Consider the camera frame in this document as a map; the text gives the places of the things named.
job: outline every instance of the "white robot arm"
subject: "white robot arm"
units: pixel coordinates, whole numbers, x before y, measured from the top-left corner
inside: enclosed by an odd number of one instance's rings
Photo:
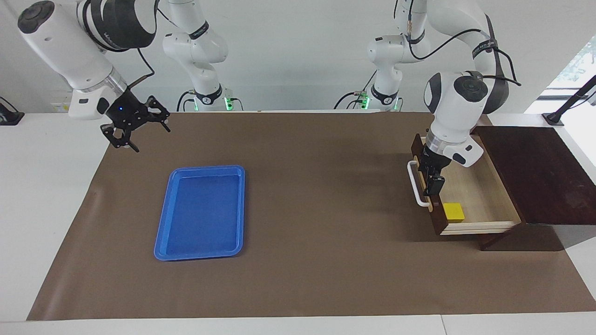
[[[430,0],[429,22],[437,31],[466,43],[475,71],[435,74],[427,83],[424,102],[434,114],[421,157],[426,195],[438,194],[445,183],[441,170],[451,160],[469,167],[484,153],[471,137],[482,114],[499,109],[509,96],[508,82],[490,18],[474,0]]]
[[[411,49],[416,54],[430,52],[430,42],[425,39],[424,26],[427,17],[427,2],[417,1],[412,8],[412,24],[408,23],[409,0],[399,0],[395,11],[395,23],[399,35],[386,35],[375,38],[368,45],[368,59],[377,66],[377,77],[368,88],[370,101],[368,108],[383,111],[394,109],[398,101],[399,87],[403,74],[396,68],[398,64],[417,63]],[[408,39],[408,27],[411,27],[411,40]]]
[[[140,0],[83,0],[70,7],[39,1],[18,18],[25,41],[73,88],[69,115],[80,120],[107,115],[113,123],[101,126],[101,131],[116,148],[138,151],[131,133],[147,122],[159,122],[169,131],[168,111],[153,96],[140,103],[131,91],[139,80],[127,85],[103,55],[105,50],[121,52],[151,44],[158,2],[148,7]],[[122,131],[121,137],[114,136],[115,128]]]
[[[228,45],[205,20],[198,0],[169,0],[172,21],[184,32],[167,34],[163,50],[188,73],[194,86],[194,100],[201,111],[231,110],[229,90],[218,79],[211,64],[228,56]]]
[[[505,78],[491,20],[475,0],[399,0],[396,23],[401,34],[377,38],[369,46],[369,58],[377,65],[369,108],[390,110],[395,105],[402,79],[397,64],[423,61],[449,42],[429,53],[424,38],[427,17],[435,30],[452,37],[449,41],[457,38],[470,47],[475,66],[473,71],[437,73],[427,83],[424,102],[434,122],[420,169],[427,179],[424,193],[428,196],[440,192],[445,182],[441,170],[452,160],[469,167],[480,159],[484,151],[470,131],[483,113],[505,103],[508,82],[519,83],[514,73],[514,80]]]

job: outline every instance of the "white handle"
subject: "white handle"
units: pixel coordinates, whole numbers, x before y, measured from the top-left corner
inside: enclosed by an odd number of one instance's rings
[[[408,174],[410,176],[410,182],[412,183],[412,190],[414,191],[414,197],[416,198],[416,202],[421,207],[430,207],[430,203],[426,203],[422,201],[422,199],[420,199],[418,187],[416,186],[416,179],[414,179],[414,172],[412,171],[412,165],[416,166],[417,162],[415,160],[411,160],[408,162]]]

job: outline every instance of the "black stand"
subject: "black stand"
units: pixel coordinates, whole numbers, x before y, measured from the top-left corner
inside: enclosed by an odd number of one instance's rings
[[[0,104],[0,126],[16,126],[25,116],[25,113],[9,111]]]
[[[591,90],[594,86],[596,86],[596,76],[592,77],[592,79],[588,80],[586,85],[580,88],[577,93],[575,93],[566,103],[564,103],[561,108],[559,108],[554,113],[545,113],[542,115],[547,123],[551,126],[564,126],[563,122],[561,122],[561,117],[568,111],[573,105],[576,104],[589,90]]]

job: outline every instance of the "blue tray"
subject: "blue tray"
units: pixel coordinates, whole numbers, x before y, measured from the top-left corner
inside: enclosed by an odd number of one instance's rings
[[[172,172],[155,242],[159,260],[230,257],[244,237],[244,169],[185,167]]]

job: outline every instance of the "wooden block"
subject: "wooden block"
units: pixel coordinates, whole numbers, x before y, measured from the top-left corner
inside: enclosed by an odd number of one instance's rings
[[[445,210],[447,223],[458,224],[464,222],[465,214],[460,203],[444,203],[443,209]]]

